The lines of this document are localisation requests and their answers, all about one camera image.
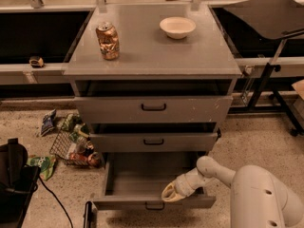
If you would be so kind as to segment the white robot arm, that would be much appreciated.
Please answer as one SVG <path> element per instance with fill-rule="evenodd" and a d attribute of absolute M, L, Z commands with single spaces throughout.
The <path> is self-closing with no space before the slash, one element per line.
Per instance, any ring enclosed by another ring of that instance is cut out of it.
<path fill-rule="evenodd" d="M 162 191 L 161 199 L 176 202 L 218 180 L 230 189 L 231 228 L 289 228 L 304 216 L 300 197 L 268 170 L 245 165 L 234 171 L 209 156 L 177 176 Z"/>

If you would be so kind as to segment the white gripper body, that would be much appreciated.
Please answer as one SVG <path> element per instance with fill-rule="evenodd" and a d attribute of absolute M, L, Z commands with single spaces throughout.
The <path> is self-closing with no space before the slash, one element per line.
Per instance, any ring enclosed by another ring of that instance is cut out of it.
<path fill-rule="evenodd" d="M 175 192 L 179 198 L 191 196 L 198 188 L 202 187 L 203 175 L 198 171 L 189 171 L 175 179 Z"/>

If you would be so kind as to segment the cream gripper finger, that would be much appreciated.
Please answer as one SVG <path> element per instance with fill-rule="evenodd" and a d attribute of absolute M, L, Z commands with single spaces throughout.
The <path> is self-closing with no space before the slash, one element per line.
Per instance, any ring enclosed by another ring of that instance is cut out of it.
<path fill-rule="evenodd" d="M 161 198 L 164 202 L 176 202 L 185 199 L 185 196 L 179 193 L 163 193 Z"/>
<path fill-rule="evenodd" d="M 177 192 L 175 190 L 175 184 L 170 182 L 162 191 L 161 198 L 163 200 L 173 200 L 177 197 Z"/>

